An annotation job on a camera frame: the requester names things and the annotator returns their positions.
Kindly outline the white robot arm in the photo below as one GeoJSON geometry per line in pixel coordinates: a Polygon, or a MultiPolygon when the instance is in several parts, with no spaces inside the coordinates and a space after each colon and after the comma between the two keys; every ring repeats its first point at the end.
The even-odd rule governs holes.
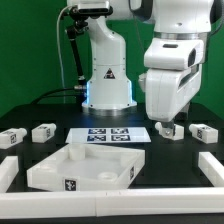
{"type": "Polygon", "coordinates": [[[224,0],[67,0],[77,33],[88,32],[92,76],[84,110],[119,113],[136,106],[126,76],[126,44],[107,20],[138,18],[154,25],[139,76],[150,119],[173,130],[174,117],[200,89],[211,25],[224,17],[224,0]]]}

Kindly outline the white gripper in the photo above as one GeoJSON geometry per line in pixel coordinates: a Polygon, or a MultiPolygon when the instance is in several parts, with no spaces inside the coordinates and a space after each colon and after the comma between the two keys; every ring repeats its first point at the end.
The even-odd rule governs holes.
{"type": "Polygon", "coordinates": [[[141,74],[138,82],[148,117],[160,121],[164,130],[174,130],[173,119],[199,91],[201,75],[201,65],[182,71],[149,69],[141,74]]]}

